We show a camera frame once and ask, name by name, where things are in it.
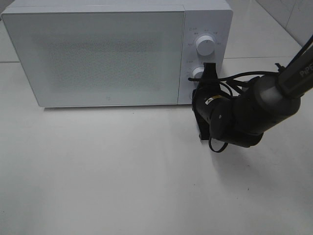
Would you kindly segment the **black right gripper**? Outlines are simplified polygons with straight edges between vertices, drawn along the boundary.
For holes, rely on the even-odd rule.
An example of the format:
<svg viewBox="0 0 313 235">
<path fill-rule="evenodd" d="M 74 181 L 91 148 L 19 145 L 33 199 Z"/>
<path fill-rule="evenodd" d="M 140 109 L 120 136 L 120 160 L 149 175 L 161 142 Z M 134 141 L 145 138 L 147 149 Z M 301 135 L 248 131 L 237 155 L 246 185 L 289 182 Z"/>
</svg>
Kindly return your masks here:
<svg viewBox="0 0 313 235">
<path fill-rule="evenodd" d="M 202 141 L 210 139 L 210 124 L 213 110 L 220 99 L 225 99 L 228 94 L 221 90 L 221 82 L 218 80 L 215 63 L 204 63 L 201 77 L 193 76 L 191 81 L 197 83 L 192 92 L 192 110 L 198 125 L 199 138 Z"/>
</svg>

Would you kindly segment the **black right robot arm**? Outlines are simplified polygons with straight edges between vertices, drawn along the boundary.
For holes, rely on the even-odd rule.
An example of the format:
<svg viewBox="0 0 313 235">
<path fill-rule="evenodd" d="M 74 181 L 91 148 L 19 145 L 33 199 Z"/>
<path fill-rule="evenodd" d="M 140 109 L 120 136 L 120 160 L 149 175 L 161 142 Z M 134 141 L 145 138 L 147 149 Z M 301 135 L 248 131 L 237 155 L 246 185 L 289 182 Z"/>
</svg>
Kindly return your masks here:
<svg viewBox="0 0 313 235">
<path fill-rule="evenodd" d="M 313 87 L 313 42 L 308 40 L 277 72 L 247 71 L 218 78 L 205 63 L 192 93 L 200 139 L 249 148 L 270 128 L 296 114 L 301 97 Z"/>
</svg>

